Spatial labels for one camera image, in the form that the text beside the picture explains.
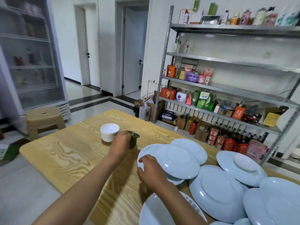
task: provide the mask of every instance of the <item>shelf post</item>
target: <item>shelf post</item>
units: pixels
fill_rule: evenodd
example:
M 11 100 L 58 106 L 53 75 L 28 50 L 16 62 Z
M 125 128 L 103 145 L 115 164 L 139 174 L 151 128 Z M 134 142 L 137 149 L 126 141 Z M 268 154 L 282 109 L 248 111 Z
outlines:
M 163 77 L 163 69 L 165 67 L 166 52 L 167 52 L 167 48 L 168 48 L 170 29 L 171 29 L 171 23 L 172 23 L 172 18 L 173 18 L 173 11 L 174 11 L 174 5 L 171 5 L 166 40 L 165 40 L 165 47 L 163 49 L 163 60 L 161 62 L 159 82 L 158 82 L 158 87 L 157 87 L 157 97 L 156 97 L 155 109 L 154 109 L 154 114 L 153 114 L 153 123 L 156 122 L 156 113 L 157 113 L 157 107 L 158 107 L 158 102 L 159 102 L 159 97 L 160 97 L 161 81 L 162 81 L 162 77 Z
M 260 165 L 263 166 L 268 162 L 270 157 L 273 155 L 275 151 L 277 151 L 277 148 L 279 147 L 279 144 L 281 140 L 284 138 L 286 133 L 291 129 L 293 123 L 296 121 L 296 119 L 300 115 L 300 105 L 298 105 L 297 109 L 294 111 L 293 115 L 290 117 L 290 119 L 285 124 L 282 132 L 277 136 L 276 140 L 273 142 L 271 147 L 269 148 L 269 152 L 263 157 L 263 159 L 260 162 Z

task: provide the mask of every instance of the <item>pink container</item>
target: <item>pink container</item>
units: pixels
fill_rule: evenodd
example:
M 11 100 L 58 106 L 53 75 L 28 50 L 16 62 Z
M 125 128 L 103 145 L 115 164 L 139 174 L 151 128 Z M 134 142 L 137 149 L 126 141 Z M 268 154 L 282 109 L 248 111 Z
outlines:
M 247 147 L 247 156 L 254 160 L 259 160 L 260 157 L 266 153 L 267 149 L 267 145 L 264 145 L 257 140 L 250 140 Z

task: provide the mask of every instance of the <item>beige stool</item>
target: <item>beige stool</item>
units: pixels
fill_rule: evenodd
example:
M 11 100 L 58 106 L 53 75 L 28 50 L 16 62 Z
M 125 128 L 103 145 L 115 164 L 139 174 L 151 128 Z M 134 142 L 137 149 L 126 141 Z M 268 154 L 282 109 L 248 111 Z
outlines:
M 26 112 L 27 130 L 30 140 L 39 138 L 38 129 L 57 125 L 59 130 L 66 127 L 60 110 L 56 106 L 41 107 Z

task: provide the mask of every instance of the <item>glass door refrigerator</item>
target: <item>glass door refrigerator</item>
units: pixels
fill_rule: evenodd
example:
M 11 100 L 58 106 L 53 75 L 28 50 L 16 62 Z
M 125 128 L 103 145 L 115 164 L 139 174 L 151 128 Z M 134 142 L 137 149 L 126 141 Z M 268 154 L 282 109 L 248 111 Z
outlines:
M 25 113 L 57 106 L 70 117 L 50 0 L 0 0 L 0 102 L 27 133 Z

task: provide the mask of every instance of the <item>wood grain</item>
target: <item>wood grain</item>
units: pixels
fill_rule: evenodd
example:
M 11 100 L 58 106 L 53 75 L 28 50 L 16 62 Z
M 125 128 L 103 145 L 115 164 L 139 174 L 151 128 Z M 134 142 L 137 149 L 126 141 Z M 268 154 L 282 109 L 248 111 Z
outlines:
M 143 203 L 151 192 L 137 176 L 137 156 L 150 144 L 169 144 L 186 138 L 152 123 L 145 122 L 118 110 L 109 110 L 80 123 L 34 140 L 21 147 L 27 158 L 60 192 L 64 193 L 88 173 L 108 153 L 110 143 L 101 140 L 100 127 L 115 123 L 120 130 L 137 132 L 140 138 L 121 165 L 106 182 L 90 219 L 94 224 L 139 224 Z M 205 165 L 217 165 L 214 147 L 199 143 L 207 152 Z M 299 181 L 264 169 L 268 176 L 284 178 L 300 185 Z M 188 182 L 178 189 L 192 197 Z M 205 214 L 208 223 L 214 220 Z

